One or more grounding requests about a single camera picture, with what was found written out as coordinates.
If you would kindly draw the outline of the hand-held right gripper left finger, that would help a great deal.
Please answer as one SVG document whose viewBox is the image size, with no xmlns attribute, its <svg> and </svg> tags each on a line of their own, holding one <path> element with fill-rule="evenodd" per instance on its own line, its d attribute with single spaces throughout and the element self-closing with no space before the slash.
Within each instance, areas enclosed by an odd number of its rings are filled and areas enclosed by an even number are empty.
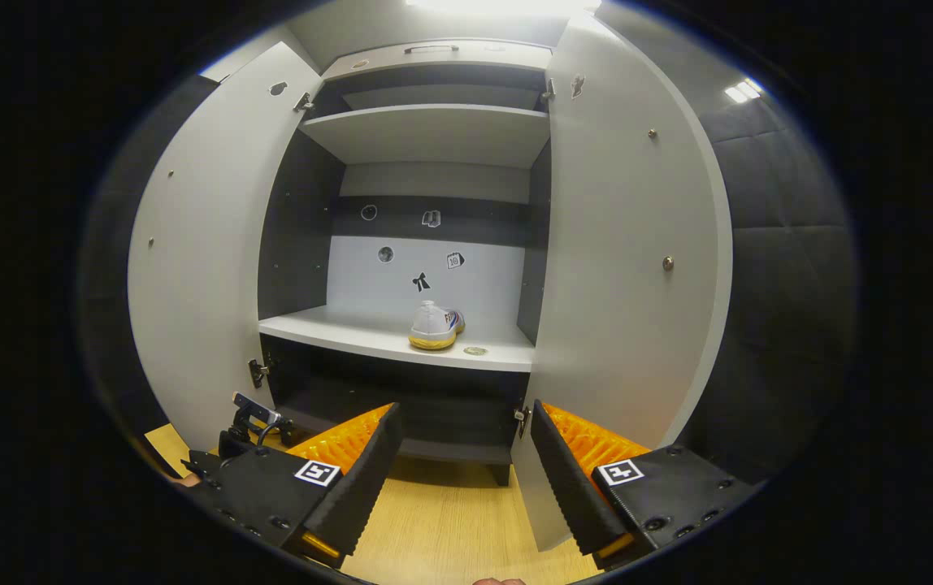
<svg viewBox="0 0 933 585">
<path fill-rule="evenodd" d="M 256 540 L 340 569 L 354 554 L 404 437 L 389 403 L 291 448 L 225 437 L 192 451 L 200 507 Z"/>
</svg>

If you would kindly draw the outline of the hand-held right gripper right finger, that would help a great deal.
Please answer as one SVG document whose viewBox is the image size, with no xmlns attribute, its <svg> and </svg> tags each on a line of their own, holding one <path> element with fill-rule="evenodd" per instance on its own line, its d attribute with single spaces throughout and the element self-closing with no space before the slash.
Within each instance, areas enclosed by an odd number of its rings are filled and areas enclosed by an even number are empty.
<svg viewBox="0 0 933 585">
<path fill-rule="evenodd" d="M 688 540 L 757 492 L 689 448 L 641 447 L 550 403 L 534 403 L 531 440 L 575 544 L 603 571 Z"/>
</svg>

